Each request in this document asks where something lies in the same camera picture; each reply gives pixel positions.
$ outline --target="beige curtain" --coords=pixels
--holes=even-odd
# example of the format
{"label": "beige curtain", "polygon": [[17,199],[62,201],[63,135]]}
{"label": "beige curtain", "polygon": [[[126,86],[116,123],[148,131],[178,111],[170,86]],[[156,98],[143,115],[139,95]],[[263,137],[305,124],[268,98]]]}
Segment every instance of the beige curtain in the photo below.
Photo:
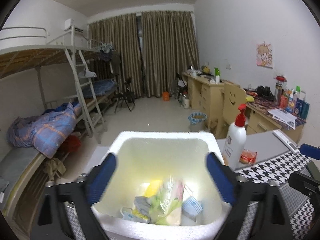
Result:
{"label": "beige curtain", "polygon": [[169,91],[176,73],[198,68],[199,56],[190,12],[142,13],[143,65],[147,96]]}
{"label": "beige curtain", "polygon": [[[123,81],[132,77],[132,90],[136,97],[142,95],[141,57],[137,36],[137,18],[135,14],[127,14],[105,19],[89,25],[90,37],[105,43],[112,42],[113,47],[121,56],[119,87]],[[93,70],[98,78],[108,78],[110,68],[101,60],[93,63]]]}

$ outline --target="paper sheet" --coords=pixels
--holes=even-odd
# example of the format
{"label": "paper sheet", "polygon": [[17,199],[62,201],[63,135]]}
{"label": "paper sheet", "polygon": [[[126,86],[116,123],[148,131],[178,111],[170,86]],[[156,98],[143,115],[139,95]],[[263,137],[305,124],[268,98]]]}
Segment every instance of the paper sheet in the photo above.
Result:
{"label": "paper sheet", "polygon": [[268,110],[268,112],[273,115],[272,116],[273,119],[276,119],[280,122],[283,122],[289,125],[294,130],[296,129],[295,120],[297,119],[297,117],[295,117],[294,115],[288,113],[283,109],[271,109],[271,110]]}

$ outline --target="white metal bed frame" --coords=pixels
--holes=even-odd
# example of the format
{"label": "white metal bed frame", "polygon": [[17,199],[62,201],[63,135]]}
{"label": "white metal bed frame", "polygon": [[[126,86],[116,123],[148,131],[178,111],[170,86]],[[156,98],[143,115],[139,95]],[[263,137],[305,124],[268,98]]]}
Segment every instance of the white metal bed frame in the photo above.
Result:
{"label": "white metal bed frame", "polygon": [[[80,120],[84,120],[85,126],[86,126],[86,131],[88,132],[89,136],[92,137],[92,134],[95,136],[97,142],[100,144],[101,140],[98,137],[97,131],[95,130],[95,126],[96,124],[101,120],[102,121],[102,125],[104,127],[104,130],[106,130],[106,126],[102,117],[102,113],[101,110],[99,108],[99,104],[101,102],[108,102],[108,96],[113,93],[116,88],[114,90],[111,90],[107,95],[100,97],[99,99],[97,99],[94,89],[93,89],[93,85],[92,85],[92,80],[91,78],[87,79],[87,82],[85,83],[80,83],[79,81],[79,77],[77,74],[77,68],[78,67],[82,67],[84,70],[88,71],[88,65],[86,63],[86,60],[83,56],[82,51],[86,51],[86,50],[90,50],[90,51],[95,51],[94,49],[92,49],[92,44],[93,43],[101,43],[99,41],[96,40],[91,40],[89,38],[86,38],[85,36],[83,36],[81,34],[82,37],[84,37],[87,40],[87,48],[80,48],[80,47],[76,47],[75,46],[75,26],[72,25],[70,30],[65,31],[62,35],[56,37],[55,39],[48,41],[47,42],[47,36],[48,36],[48,32],[45,28],[41,28],[41,27],[28,27],[28,26],[21,26],[21,27],[8,27],[8,28],[3,28],[3,30],[8,30],[8,29],[39,29],[39,30],[43,30],[45,32],[45,35],[25,35],[25,36],[12,36],[12,37],[5,37],[5,38],[1,38],[1,40],[6,40],[6,39],[13,39],[13,38],[26,38],[26,37],[36,37],[36,38],[44,38],[45,39],[45,43],[46,45],[39,45],[39,46],[22,46],[22,47],[18,47],[17,49],[21,48],[21,50],[23,49],[46,49],[46,47],[48,48],[54,48],[54,49],[63,49],[65,52],[65,56],[68,59],[68,62],[72,68],[73,71],[73,75],[74,75],[74,80],[75,80],[75,86],[76,86],[76,94],[72,95],[72,96],[68,96],[68,97],[64,97],[64,98],[60,98],[57,100],[52,100],[52,101],[45,101],[45,96],[44,96],[44,91],[43,91],[43,86],[42,86],[42,79],[41,79],[41,73],[40,73],[40,69],[41,69],[41,63],[38,64],[35,69],[37,71],[37,77],[38,77],[38,83],[39,83],[39,89],[40,89],[40,93],[41,93],[41,99],[42,99],[42,103],[44,105],[44,109],[48,109],[48,106],[50,105],[51,108],[53,107],[53,104],[56,104],[56,106],[58,106],[58,102],[60,101],[71,101],[75,98],[78,98],[79,103],[81,104],[82,107],[82,113],[81,115],[77,118],[77,122],[79,122]],[[68,33],[71,34],[71,46],[65,46],[64,45],[64,41],[65,41],[65,35],[67,35]],[[59,38],[63,38],[63,45],[50,45],[52,42],[58,40]],[[0,78],[3,77],[4,72],[6,70],[6,68],[10,65],[11,62],[14,61],[15,57],[18,55],[19,50],[12,50],[14,53],[14,55],[12,56],[12,58],[10,58],[9,62],[7,63],[7,65],[5,65],[2,73],[0,73]],[[78,54],[80,56],[81,59],[81,63],[77,64],[76,62],[76,54]],[[20,67],[15,73],[24,70],[23,67],[26,65],[26,63]],[[85,99],[84,99],[84,95],[82,93],[82,87],[89,85],[91,88],[91,92],[92,92],[92,96],[93,96],[93,100],[90,101],[88,104],[86,104]],[[97,108],[99,117],[93,121],[90,117],[90,112],[94,109]],[[14,229],[14,231],[17,233],[17,235],[19,235],[20,239],[28,239],[28,237],[26,237],[25,233],[23,233],[20,230],[20,227],[17,225],[17,223],[14,221],[14,212],[15,212],[15,208],[17,206],[18,200],[20,199],[22,193],[24,192],[24,190],[26,189],[26,186],[28,184],[28,182],[31,180],[33,174],[37,171],[37,169],[40,167],[41,163],[44,161],[45,157],[42,154],[38,154],[37,157],[34,159],[31,168],[29,168],[23,177],[21,177],[19,179],[19,181],[17,182],[16,185],[18,185],[17,190],[14,192],[12,199],[10,200],[10,202],[8,203],[7,209],[6,209],[6,213],[5,213],[5,217],[8,221],[8,223],[12,226],[12,228]],[[44,176],[40,176],[39,178],[37,178],[36,180],[39,181],[38,185],[42,184],[43,182],[45,182],[45,179],[43,177]]]}
{"label": "white metal bed frame", "polygon": [[[101,114],[101,110],[99,108],[99,104],[101,102],[104,101],[108,101],[108,96],[113,93],[115,91],[111,90],[107,95],[103,96],[103,97],[99,97],[99,100],[97,100],[97,97],[94,93],[94,89],[93,89],[93,85],[92,85],[92,79],[88,78],[86,80],[85,83],[81,83],[77,74],[77,68],[81,67],[83,68],[83,70],[89,71],[88,65],[86,63],[86,60],[82,54],[82,51],[84,50],[94,50],[92,49],[92,45],[93,44],[102,44],[102,42],[100,41],[96,41],[93,39],[89,39],[87,37],[85,37],[82,33],[79,33],[83,38],[86,39],[87,41],[87,48],[81,48],[81,47],[76,47],[75,46],[75,35],[76,35],[76,28],[74,25],[71,26],[71,28],[67,31],[64,31],[63,34],[61,34],[60,36],[47,41],[47,36],[48,36],[48,32],[45,28],[42,27],[29,27],[29,26],[16,26],[16,27],[7,27],[7,28],[3,28],[2,30],[9,30],[9,29],[38,29],[38,30],[43,30],[45,32],[45,35],[21,35],[21,36],[11,36],[11,37],[5,37],[5,38],[1,38],[1,40],[7,40],[7,39],[13,39],[13,38],[26,38],[26,37],[36,37],[36,38],[44,38],[45,39],[45,43],[46,45],[49,47],[52,45],[53,42],[57,41],[60,38],[63,38],[63,45],[54,45],[55,48],[60,48],[60,49],[64,49],[65,52],[65,56],[68,59],[68,62],[71,66],[73,75],[74,75],[74,81],[75,81],[75,86],[76,86],[76,94],[75,95],[71,95],[68,97],[63,97],[63,98],[59,98],[59,99],[55,99],[55,100],[51,100],[51,101],[46,101],[45,100],[45,95],[44,95],[44,90],[43,90],[43,85],[42,85],[42,78],[41,78],[41,63],[39,63],[35,69],[37,71],[37,77],[38,77],[38,83],[39,83],[39,89],[40,89],[40,94],[41,94],[41,100],[44,106],[44,109],[47,110],[48,106],[50,106],[51,108],[57,107],[59,102],[70,102],[71,100],[74,100],[76,98],[78,98],[78,101],[81,105],[82,108],[82,114],[80,115],[80,117],[77,118],[77,122],[84,120],[85,123],[85,127],[86,127],[86,132],[88,133],[88,135],[90,136],[90,138],[92,137],[92,135],[95,136],[95,139],[97,140],[97,142],[100,144],[101,140],[97,134],[97,131],[95,129],[95,125],[101,120],[102,121],[102,125],[104,127],[104,130],[106,130],[106,126]],[[67,34],[71,35],[71,46],[66,46],[65,45],[65,36]],[[15,56],[18,54],[18,52],[16,54],[13,55],[13,57],[10,59],[10,61],[8,62],[7,66],[8,67],[10,65],[10,63],[15,59]],[[81,63],[77,64],[76,62],[76,54],[78,54],[78,58],[80,57],[81,59]],[[26,65],[26,63],[20,67],[16,72],[19,72],[21,69],[23,69],[23,67]],[[0,78],[3,76],[4,71],[6,70],[6,67],[3,69],[3,72],[0,73]],[[91,92],[92,92],[92,97],[93,100],[90,101],[88,104],[86,104],[83,93],[82,93],[82,87],[89,85],[91,88]],[[92,121],[91,117],[90,117],[90,112],[96,108],[98,111],[98,119],[95,120],[95,122]]]}

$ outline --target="wooden bed slats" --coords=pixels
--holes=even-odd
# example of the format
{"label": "wooden bed slats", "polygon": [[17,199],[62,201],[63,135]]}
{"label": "wooden bed slats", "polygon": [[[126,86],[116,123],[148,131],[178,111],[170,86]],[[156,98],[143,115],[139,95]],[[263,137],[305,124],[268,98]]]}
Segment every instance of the wooden bed slats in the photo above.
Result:
{"label": "wooden bed slats", "polygon": [[[25,49],[2,54],[0,55],[0,79],[37,66],[68,63],[64,50],[65,47],[46,48],[44,46],[39,49]],[[99,52],[85,49],[83,49],[83,54],[87,59],[99,56]]]}

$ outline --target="white wall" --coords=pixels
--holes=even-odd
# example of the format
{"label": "white wall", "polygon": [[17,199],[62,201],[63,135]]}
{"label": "white wall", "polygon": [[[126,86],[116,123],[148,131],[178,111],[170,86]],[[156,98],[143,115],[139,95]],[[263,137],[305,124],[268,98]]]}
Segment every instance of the white wall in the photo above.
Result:
{"label": "white wall", "polygon": [[[63,33],[64,22],[72,18],[76,26],[86,30],[87,17],[75,10],[52,0],[21,0],[5,23],[9,26],[44,27],[53,39]],[[31,34],[10,30],[0,32],[5,35]],[[86,45],[86,41],[76,39],[76,45]],[[29,44],[45,44],[41,38],[20,38],[0,41],[0,49]],[[52,65],[41,68],[41,76],[47,101],[75,94],[72,70],[69,64]],[[6,141],[6,132],[12,122],[18,117],[39,115],[44,111],[38,87],[36,70],[23,71],[0,80],[0,160],[8,153],[11,146]]]}
{"label": "white wall", "polygon": [[[7,19],[4,27],[33,26],[43,27],[49,32],[47,41],[53,40],[64,32],[65,20],[72,18],[76,27],[87,30],[87,17],[53,0],[21,0]],[[0,31],[0,38],[19,35],[44,35],[42,30],[13,29]],[[66,36],[66,45],[70,45],[70,35]],[[61,45],[63,39],[53,44]],[[76,45],[86,46],[86,40],[76,36]],[[45,44],[44,38],[16,38],[0,41],[0,49],[32,44]]]}
{"label": "white wall", "polygon": [[[92,15],[88,18],[88,23],[97,22],[100,20],[104,20],[107,18],[129,14],[129,13],[141,13],[146,11],[194,11],[194,7],[192,4],[183,4],[183,3],[166,3],[166,4],[156,4],[156,5],[145,5],[145,6],[138,6],[132,8],[124,8],[120,10],[112,10],[112,11],[105,11],[102,13],[98,13]],[[193,19],[193,24],[195,26],[195,16],[191,14]]]}
{"label": "white wall", "polygon": [[[197,0],[194,7],[200,63],[242,87],[274,90],[274,71],[284,73],[311,105],[301,142],[320,146],[320,27],[303,1]],[[264,41],[273,45],[274,69],[256,66],[255,45]]]}

